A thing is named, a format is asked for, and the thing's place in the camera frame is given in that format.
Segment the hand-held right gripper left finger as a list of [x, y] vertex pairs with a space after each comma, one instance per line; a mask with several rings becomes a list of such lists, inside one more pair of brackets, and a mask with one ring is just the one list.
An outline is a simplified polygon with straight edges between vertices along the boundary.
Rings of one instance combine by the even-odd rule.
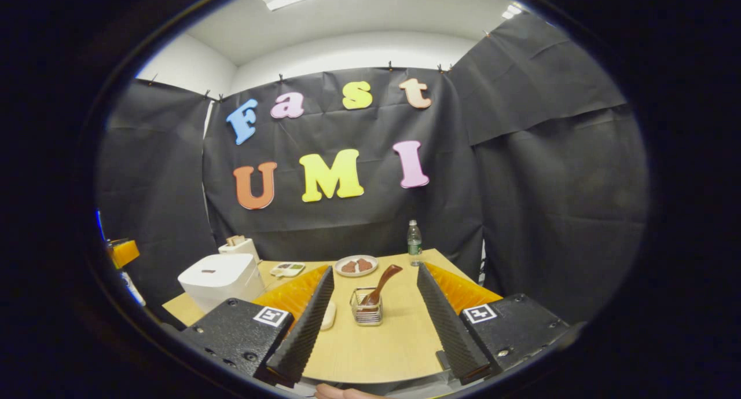
[[245, 378], [293, 387], [312, 354], [334, 291], [329, 265], [252, 302], [230, 297], [181, 332], [182, 340]]

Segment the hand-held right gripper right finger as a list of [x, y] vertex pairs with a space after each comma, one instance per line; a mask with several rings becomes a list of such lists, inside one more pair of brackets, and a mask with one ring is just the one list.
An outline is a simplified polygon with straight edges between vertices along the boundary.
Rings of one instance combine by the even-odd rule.
[[419, 267], [416, 285], [463, 385], [566, 348], [579, 333], [526, 294], [502, 297], [431, 263]]

